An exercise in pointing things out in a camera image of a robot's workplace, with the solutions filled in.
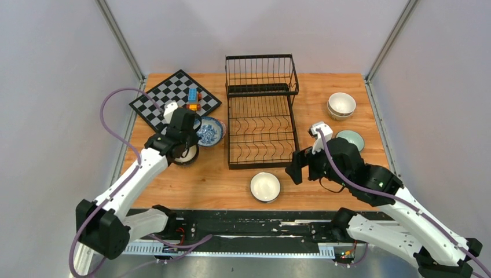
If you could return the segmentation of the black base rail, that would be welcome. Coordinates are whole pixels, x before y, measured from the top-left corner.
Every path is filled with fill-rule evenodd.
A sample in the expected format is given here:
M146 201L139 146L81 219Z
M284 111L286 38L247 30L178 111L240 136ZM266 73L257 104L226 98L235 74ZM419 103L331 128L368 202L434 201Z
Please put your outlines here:
M313 253L318 248L315 243L354 243L355 239L348 235L347 228L353 228L354 224L348 222L356 216L366 216L347 208L334 211L225 211L225 210L178 210L172 211L166 207L155 205L151 209L168 216L168 224L163 229L157 228L156 232L144 232L136 239L157 234L161 239L177 240L184 229L185 240L188 244L196 241L196 236L212 234L218 236L239 236L237 243L227 243L223 240L212 240L211 245L198 251L244 251L278 253L299 253L301 251ZM151 209L130 209L126 218L143 216L143 213ZM281 222L294 222L293 220L306 220L307 223L295 225L281 224ZM89 246L94 251L104 255L108 259L115 259L123 252L130 242L130 224L124 224L113 212L101 209L79 236L78 242ZM286 246L287 240L280 240L280 236L299 236L306 239L307 243L294 243L293 247Z

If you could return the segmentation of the teal glazed bowl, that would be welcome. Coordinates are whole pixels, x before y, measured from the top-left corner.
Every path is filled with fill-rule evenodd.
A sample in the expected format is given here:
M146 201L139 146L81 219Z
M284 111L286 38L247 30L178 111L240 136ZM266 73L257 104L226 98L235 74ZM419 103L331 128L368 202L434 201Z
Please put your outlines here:
M272 173L260 172L250 181L250 192L254 199L262 203L275 201L281 191L279 179Z

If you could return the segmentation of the white green striped bowl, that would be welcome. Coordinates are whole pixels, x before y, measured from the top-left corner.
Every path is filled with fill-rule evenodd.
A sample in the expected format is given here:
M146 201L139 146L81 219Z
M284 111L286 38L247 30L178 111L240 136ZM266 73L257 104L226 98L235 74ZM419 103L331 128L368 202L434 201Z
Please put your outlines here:
M354 144L359 152L361 152L365 147L363 137L354 130L341 130L336 134L336 138L344 138L349 143Z

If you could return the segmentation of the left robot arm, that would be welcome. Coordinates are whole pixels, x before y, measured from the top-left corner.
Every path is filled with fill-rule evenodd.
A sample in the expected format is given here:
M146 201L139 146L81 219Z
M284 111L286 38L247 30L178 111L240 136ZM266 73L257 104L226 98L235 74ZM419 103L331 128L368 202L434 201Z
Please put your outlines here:
M157 233L171 239L177 233L175 216L164 206L128 215L133 203L160 173L197 147L201 123L197 113L171 103L164 118L169 121L165 132L148 139L130 168L93 201L83 199L76 207L77 242L105 258L117 258L129 243L147 235Z

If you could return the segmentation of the cream white bowl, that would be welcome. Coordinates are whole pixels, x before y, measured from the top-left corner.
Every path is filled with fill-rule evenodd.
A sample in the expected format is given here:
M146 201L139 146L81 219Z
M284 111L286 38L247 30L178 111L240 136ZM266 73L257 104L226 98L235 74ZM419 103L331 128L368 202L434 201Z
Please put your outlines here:
M343 121L351 117L356 107L355 99L343 92L332 94L327 101L329 117L337 121Z

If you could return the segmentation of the dark blue bowl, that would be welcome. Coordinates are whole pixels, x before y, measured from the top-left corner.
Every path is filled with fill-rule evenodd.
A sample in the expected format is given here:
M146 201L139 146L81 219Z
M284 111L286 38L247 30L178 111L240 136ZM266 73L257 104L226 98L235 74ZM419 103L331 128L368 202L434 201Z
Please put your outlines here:
M183 152L183 154L174 159L173 163L179 166L188 166L196 161L199 155L199 146L194 145Z

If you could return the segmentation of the blue floral white bowl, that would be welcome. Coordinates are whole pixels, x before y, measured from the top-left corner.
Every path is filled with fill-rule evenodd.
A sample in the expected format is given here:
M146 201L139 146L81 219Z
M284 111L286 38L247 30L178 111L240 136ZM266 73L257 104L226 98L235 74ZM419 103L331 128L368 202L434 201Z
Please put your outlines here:
M197 129L199 137L198 145L200 147L213 147L217 145L224 136L224 128L218 119L210 116L203 116L196 119L194 129Z

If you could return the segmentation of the blue toy block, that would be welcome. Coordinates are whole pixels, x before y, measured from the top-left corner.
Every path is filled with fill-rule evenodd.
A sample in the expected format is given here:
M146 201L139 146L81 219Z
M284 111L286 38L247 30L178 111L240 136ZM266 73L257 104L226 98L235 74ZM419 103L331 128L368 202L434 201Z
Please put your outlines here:
M188 102L187 109L191 111L199 111L201 110L200 100L202 99L202 95L196 88L190 88L188 91Z

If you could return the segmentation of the checkered board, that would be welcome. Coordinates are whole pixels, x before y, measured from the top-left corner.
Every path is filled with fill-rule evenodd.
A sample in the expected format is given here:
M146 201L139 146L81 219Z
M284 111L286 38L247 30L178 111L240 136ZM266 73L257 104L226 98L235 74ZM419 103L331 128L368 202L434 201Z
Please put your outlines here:
M183 107L188 103L188 91L190 89L197 90L202 96L202 99L199 101L201 109L197 111L197 114L200 116L209 115L222 104L222 101L216 98L204 86L194 80L185 71L179 70L148 90L147 96L139 96L129 106L135 110L137 115L153 131L160 132L163 131L167 122L154 104L157 104L163 109L168 103L176 102L178 106Z

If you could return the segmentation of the black wire dish rack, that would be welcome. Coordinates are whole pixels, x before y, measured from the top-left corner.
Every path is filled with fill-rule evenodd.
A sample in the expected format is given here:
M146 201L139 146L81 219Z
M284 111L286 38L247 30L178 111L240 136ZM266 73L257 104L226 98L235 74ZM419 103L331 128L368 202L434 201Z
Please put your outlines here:
M292 54L225 58L228 166L285 167L299 148L293 104L299 93Z

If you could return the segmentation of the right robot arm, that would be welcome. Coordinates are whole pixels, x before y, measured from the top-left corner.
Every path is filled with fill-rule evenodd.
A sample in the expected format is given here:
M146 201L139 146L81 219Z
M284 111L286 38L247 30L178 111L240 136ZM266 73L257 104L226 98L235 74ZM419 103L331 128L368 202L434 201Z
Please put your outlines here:
M340 184L358 200L378 208L404 227L396 232L360 213L340 208L331 222L332 237L373 244L415 267L422 277L472 277L482 243L452 232L431 215L389 169L367 164L357 147L344 138L322 140L321 147L296 151L286 173L295 184L309 169L311 181L324 178Z

